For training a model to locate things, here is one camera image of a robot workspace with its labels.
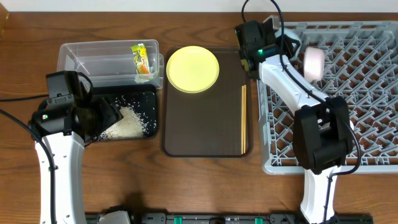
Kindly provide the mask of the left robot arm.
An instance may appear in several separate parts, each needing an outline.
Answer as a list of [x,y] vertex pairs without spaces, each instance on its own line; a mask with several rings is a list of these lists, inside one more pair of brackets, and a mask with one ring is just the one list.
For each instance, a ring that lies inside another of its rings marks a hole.
[[40,222],[86,223],[81,185],[85,144],[120,121],[116,105],[94,88],[84,73],[46,76],[49,95],[32,114],[29,127],[40,162]]

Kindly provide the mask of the white tissue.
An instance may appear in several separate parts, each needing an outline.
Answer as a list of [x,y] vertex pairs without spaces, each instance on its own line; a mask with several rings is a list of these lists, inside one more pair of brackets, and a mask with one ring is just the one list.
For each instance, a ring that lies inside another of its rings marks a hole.
[[134,81],[137,84],[145,84],[148,83],[149,81],[151,81],[153,79],[152,76],[147,76],[147,75],[136,75],[134,78]]

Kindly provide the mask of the rice and nut scraps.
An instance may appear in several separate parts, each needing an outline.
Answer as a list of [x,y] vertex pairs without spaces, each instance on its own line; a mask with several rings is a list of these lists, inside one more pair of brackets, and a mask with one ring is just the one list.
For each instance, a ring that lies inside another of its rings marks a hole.
[[151,138],[157,132],[157,102],[153,92],[113,95],[123,119],[99,136],[100,141]]

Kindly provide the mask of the yellow plate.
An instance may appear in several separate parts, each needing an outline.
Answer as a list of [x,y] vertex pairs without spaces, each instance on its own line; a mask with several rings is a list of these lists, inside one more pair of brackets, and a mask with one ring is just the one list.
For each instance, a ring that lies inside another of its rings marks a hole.
[[166,75],[169,82],[184,93],[200,93],[218,79],[220,65],[208,49],[187,46],[176,50],[168,59]]

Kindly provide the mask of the light blue bowl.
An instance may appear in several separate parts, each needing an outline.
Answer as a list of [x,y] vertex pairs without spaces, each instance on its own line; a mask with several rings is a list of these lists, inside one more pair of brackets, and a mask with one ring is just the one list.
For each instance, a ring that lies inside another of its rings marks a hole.
[[281,44],[282,31],[278,30],[274,35],[276,44],[278,48],[283,51],[284,55],[286,55],[290,61],[296,60],[302,46],[302,41],[299,36],[291,29],[284,29],[284,43]]

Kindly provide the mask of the green yellow snack wrapper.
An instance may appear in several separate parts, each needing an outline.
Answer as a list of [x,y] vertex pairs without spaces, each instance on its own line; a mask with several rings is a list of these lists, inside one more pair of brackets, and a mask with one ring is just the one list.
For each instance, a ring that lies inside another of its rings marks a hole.
[[143,43],[139,43],[131,47],[133,53],[133,61],[138,74],[150,73],[147,49]]

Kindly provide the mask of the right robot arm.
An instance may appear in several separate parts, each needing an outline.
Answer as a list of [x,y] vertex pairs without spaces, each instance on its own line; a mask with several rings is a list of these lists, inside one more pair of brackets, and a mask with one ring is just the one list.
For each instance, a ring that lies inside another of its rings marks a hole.
[[331,223],[335,182],[353,150],[354,134],[344,98],[331,98],[311,84],[323,77],[323,51],[306,48],[304,73],[300,74],[291,62],[302,42],[277,16],[244,22],[236,26],[235,33],[243,69],[274,90],[294,116],[292,149],[305,170],[300,204],[304,219]]

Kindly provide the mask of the pink bowl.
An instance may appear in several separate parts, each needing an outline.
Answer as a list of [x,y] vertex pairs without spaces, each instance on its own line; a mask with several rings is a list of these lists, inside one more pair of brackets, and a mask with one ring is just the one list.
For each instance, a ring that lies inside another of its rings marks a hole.
[[325,54],[323,50],[307,47],[304,53],[303,74],[308,82],[319,81],[323,78]]

